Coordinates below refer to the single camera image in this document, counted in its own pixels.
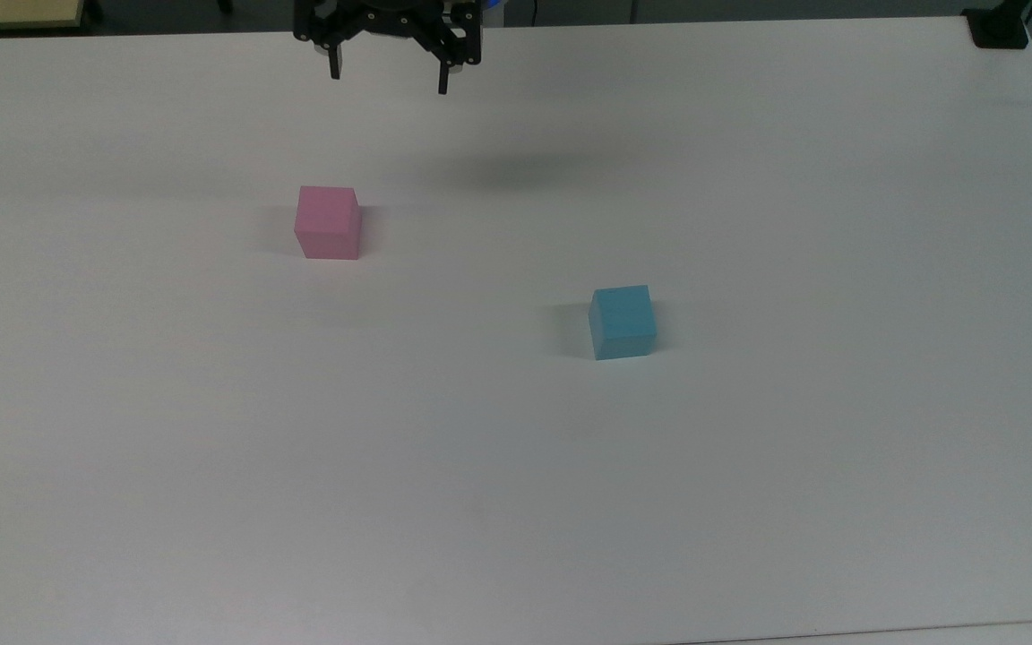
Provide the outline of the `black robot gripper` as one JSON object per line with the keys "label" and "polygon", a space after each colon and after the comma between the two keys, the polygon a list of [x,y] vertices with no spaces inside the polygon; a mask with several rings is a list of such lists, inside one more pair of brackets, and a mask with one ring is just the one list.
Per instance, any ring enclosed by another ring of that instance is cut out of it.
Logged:
{"label": "black robot gripper", "polygon": [[454,68],[482,61],[479,1],[300,1],[294,36],[328,58],[332,79],[341,75],[341,44],[362,31],[413,39],[441,63],[438,93],[448,93]]}

